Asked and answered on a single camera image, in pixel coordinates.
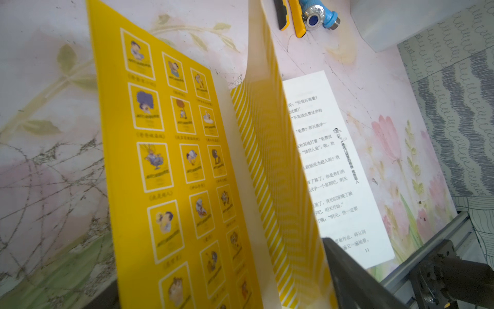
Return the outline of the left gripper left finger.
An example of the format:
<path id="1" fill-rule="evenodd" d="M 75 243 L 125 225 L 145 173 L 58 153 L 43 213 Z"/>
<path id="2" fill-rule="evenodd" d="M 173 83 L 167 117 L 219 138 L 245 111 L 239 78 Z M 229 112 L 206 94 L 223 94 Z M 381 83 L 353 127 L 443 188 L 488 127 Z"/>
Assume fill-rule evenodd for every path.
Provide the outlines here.
<path id="1" fill-rule="evenodd" d="M 120 298 L 117 280 L 111 281 L 83 309 L 119 309 Z"/>

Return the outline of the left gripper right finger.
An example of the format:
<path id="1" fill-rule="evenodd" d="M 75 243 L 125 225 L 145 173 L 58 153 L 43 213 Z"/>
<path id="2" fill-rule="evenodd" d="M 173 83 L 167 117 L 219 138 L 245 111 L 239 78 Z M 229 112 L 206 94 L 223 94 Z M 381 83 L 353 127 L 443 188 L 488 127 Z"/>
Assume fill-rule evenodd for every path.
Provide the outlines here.
<path id="1" fill-rule="evenodd" d="M 407 308 L 331 238 L 322 243 L 339 308 Z"/>

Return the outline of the yellow children's book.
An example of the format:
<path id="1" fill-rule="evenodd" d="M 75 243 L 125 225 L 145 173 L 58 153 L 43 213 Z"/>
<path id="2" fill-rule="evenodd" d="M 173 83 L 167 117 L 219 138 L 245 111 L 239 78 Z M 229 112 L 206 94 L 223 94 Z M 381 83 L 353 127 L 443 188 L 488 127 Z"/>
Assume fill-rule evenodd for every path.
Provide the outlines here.
<path id="1" fill-rule="evenodd" d="M 395 255 L 324 72 L 283 81 L 260 1 L 229 90 L 88 1 L 122 308 L 339 308 L 323 238 Z"/>

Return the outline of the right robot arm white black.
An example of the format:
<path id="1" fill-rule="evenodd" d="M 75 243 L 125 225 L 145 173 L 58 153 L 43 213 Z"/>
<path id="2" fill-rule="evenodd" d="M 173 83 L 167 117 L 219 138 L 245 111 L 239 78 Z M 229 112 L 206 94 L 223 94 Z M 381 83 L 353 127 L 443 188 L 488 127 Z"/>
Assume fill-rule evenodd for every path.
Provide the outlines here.
<path id="1" fill-rule="evenodd" d="M 419 308 L 458 308 L 463 301 L 493 308 L 493 269 L 462 260 L 450 240 L 443 240 L 410 272 Z"/>

